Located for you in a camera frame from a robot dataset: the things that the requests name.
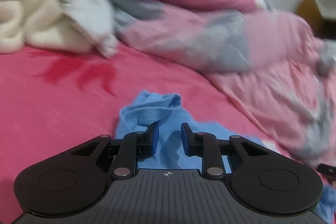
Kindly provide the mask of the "pink floral bed sheet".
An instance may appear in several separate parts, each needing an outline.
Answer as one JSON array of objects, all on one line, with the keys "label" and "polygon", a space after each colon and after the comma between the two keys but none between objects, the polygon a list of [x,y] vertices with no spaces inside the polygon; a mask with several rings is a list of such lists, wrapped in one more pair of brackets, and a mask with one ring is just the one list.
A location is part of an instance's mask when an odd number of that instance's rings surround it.
[{"label": "pink floral bed sheet", "polygon": [[25,47],[1,56],[1,221],[21,215],[13,183],[23,169],[114,132],[142,90],[178,93],[195,120],[266,139],[206,78],[176,63],[127,46],[111,59]]}]

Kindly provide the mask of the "white cream clothes pile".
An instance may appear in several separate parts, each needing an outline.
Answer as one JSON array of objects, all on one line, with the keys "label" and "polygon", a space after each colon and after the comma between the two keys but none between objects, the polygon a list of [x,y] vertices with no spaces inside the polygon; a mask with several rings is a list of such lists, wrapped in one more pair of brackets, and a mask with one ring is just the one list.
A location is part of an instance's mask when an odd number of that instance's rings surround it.
[{"label": "white cream clothes pile", "polygon": [[1,0],[1,53],[24,45],[103,56],[117,51],[114,8],[108,0]]}]

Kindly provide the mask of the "light blue shirt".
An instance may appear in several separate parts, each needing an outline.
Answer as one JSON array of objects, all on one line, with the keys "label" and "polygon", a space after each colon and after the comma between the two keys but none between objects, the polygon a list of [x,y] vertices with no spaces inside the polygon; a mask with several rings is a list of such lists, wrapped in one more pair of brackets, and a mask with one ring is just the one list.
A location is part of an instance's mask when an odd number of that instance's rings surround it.
[{"label": "light blue shirt", "polygon": [[207,132],[219,139],[233,134],[263,145],[275,152],[281,148],[238,111],[225,96],[209,94],[189,98],[177,93],[158,94],[143,90],[135,97],[119,104],[115,137],[134,131],[145,131],[157,122],[159,138],[154,156],[139,162],[141,168],[200,169],[201,159],[187,157],[181,141],[181,125],[188,123],[194,132]]}]

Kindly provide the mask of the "pink and grey quilt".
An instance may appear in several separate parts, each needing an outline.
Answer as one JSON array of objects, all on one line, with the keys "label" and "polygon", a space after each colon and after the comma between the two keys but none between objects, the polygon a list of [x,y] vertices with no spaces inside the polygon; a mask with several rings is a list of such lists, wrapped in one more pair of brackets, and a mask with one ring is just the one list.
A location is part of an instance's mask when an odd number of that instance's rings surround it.
[{"label": "pink and grey quilt", "polygon": [[121,42],[199,71],[300,161],[335,165],[335,44],[316,38],[299,16],[113,4]]}]

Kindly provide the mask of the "brown wooden door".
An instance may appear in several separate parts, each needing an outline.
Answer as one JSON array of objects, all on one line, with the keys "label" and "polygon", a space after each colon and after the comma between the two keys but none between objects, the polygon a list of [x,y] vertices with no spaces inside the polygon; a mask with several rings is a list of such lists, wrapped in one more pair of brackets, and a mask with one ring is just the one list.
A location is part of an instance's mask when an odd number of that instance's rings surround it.
[{"label": "brown wooden door", "polygon": [[335,40],[335,20],[324,18],[315,0],[302,0],[295,14],[308,23],[315,36]]}]

